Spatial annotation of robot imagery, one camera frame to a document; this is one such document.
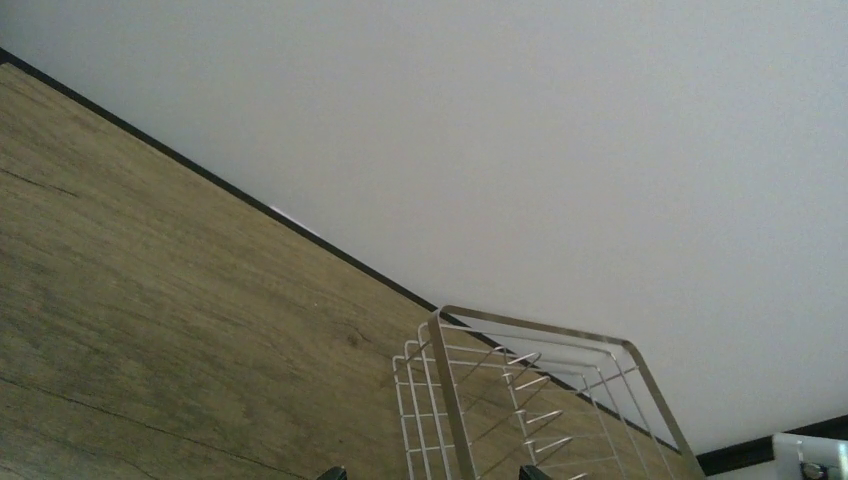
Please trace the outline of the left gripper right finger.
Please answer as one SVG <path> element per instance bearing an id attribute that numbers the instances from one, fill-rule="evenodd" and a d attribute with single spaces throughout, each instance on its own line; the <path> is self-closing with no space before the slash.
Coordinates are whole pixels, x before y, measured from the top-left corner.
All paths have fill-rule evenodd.
<path id="1" fill-rule="evenodd" d="M 552 480 L 552 477 L 534 465 L 523 465 L 519 468 L 519 480 Z"/>

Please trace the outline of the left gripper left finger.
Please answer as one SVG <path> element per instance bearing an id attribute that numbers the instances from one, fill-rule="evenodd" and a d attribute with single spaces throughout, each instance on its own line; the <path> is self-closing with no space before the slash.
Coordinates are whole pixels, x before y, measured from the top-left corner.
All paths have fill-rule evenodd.
<path id="1" fill-rule="evenodd" d="M 316 480 L 347 480 L 347 470 L 343 466 L 333 466 L 321 473 Z"/>

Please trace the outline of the metal wire dish rack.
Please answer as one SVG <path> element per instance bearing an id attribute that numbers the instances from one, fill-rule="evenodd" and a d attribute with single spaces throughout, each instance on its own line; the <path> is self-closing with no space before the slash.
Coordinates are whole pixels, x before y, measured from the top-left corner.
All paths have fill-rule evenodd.
<path id="1" fill-rule="evenodd" d="M 459 306 L 392 360 L 409 479 L 700 479 L 630 341 Z"/>

